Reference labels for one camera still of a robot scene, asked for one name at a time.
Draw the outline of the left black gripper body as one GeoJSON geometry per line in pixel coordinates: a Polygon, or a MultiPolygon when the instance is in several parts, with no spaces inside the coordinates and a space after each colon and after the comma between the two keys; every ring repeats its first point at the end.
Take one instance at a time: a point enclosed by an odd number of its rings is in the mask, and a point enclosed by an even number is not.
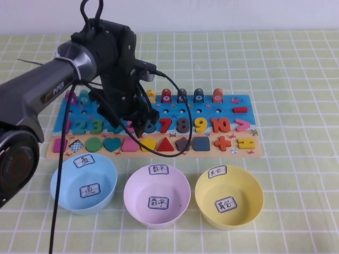
{"type": "Polygon", "coordinates": [[[132,121],[138,110],[153,108],[140,81],[153,81],[155,71],[155,64],[137,59],[129,72],[114,66],[108,74],[100,76],[102,95],[119,119],[132,121]]]}

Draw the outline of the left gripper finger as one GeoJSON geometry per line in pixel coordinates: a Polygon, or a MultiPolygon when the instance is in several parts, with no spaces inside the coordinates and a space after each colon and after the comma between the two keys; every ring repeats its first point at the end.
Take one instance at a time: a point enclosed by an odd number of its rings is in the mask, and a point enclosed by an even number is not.
{"type": "Polygon", "coordinates": [[[145,131],[147,123],[155,125],[158,119],[159,111],[153,108],[151,110],[138,110],[137,113],[132,117],[132,126],[136,136],[140,138],[145,131]]]}
{"type": "Polygon", "coordinates": [[[97,108],[97,113],[103,116],[112,127],[118,127],[120,125],[120,119],[115,117],[108,107],[99,105],[97,108]]]}

